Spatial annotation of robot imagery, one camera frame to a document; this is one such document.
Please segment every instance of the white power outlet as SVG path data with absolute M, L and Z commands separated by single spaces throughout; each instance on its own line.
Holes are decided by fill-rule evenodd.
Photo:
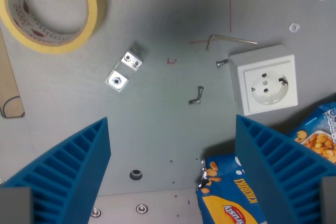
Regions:
M 238 106 L 251 115 L 298 105 L 295 58 L 284 46 L 229 56 Z

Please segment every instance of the gray block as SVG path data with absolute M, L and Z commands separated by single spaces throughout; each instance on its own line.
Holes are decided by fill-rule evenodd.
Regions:
M 320 200 L 323 224 L 336 223 L 336 177 L 324 177 L 321 183 Z
M 33 196 L 29 187 L 0 188 L 0 223 L 33 224 Z

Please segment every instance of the masking tape roll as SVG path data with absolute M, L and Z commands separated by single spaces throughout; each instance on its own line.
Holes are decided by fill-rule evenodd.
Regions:
M 43 53 L 61 54 L 83 45 L 104 19 L 105 0 L 86 2 L 86 23 L 75 34 L 59 34 L 43 26 L 31 13 L 28 0 L 0 0 L 0 15 L 7 29 L 25 46 Z

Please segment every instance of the blue 3d printed part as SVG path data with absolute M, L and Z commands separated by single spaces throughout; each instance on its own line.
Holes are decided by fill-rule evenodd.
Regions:
M 320 183 L 336 175 L 333 163 L 240 115 L 236 155 L 268 224 L 321 223 Z
M 111 156 L 107 118 L 56 145 L 3 187 L 30 187 L 34 224 L 87 224 Z

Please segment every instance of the chips bag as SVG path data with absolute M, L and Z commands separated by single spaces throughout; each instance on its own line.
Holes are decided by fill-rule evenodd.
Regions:
M 288 136 L 336 164 L 336 102 L 319 106 Z
M 234 154 L 202 161 L 202 184 L 197 190 L 203 223 L 265 224 L 258 200 Z

